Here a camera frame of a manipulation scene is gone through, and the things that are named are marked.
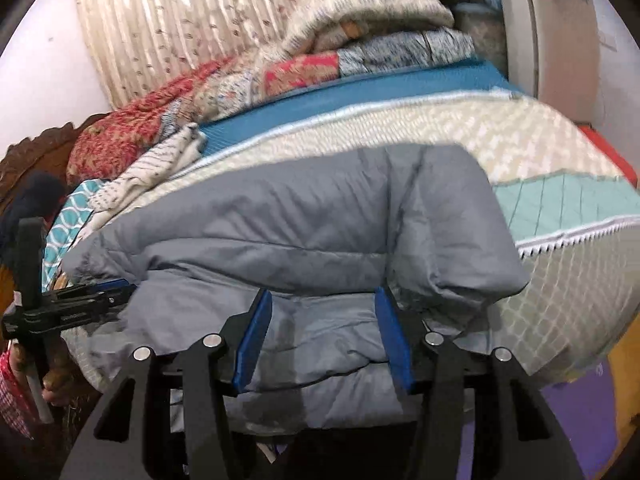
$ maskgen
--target gray comforter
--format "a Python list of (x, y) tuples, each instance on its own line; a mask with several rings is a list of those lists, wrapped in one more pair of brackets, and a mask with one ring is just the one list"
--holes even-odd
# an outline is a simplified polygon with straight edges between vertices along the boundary
[(105, 377), (140, 345), (187, 348), (246, 311), (273, 319), (232, 427), (260, 434), (415, 418), (395, 389), (373, 311), (388, 282), (407, 308), (459, 332), (528, 280), (486, 175), (459, 146), (399, 145), (222, 174), (82, 241), (63, 269), (138, 290), (89, 338)]

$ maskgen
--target metal bolt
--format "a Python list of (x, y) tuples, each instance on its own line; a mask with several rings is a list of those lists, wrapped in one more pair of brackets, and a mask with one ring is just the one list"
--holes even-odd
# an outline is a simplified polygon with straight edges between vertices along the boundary
[(431, 346), (440, 346), (444, 343), (444, 336), (439, 332), (429, 332), (424, 336), (424, 341)]
[(136, 351), (133, 352), (133, 358), (136, 361), (144, 361), (148, 359), (151, 355), (151, 348), (147, 346), (141, 346), (140, 348), (136, 348)]
[(505, 363), (509, 359), (511, 359), (511, 352), (506, 348), (497, 348), (495, 350), (495, 358), (498, 359), (498, 361), (502, 361), (503, 363)]
[(222, 343), (222, 338), (218, 334), (209, 334), (202, 340), (204, 346), (215, 348)]

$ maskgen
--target white curtain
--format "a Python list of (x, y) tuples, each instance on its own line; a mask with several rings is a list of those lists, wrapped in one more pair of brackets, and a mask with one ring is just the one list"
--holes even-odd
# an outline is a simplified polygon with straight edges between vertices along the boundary
[(281, 38), (298, 0), (77, 0), (114, 107), (200, 63)]

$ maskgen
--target mint green fabric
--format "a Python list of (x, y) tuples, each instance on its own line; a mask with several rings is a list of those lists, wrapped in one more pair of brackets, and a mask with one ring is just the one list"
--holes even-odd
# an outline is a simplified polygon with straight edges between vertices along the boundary
[(516, 241), (640, 214), (640, 195), (624, 179), (556, 173), (498, 184), (494, 191)]

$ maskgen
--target white zigzag trim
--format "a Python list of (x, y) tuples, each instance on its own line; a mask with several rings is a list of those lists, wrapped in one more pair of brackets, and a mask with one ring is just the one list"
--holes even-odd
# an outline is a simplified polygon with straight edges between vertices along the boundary
[(628, 227), (640, 226), (640, 215), (612, 216), (606, 220), (581, 225), (573, 229), (560, 230), (549, 235), (528, 238), (516, 243), (520, 257), (535, 256), (540, 253), (548, 253), (565, 246), (572, 246), (613, 234)]

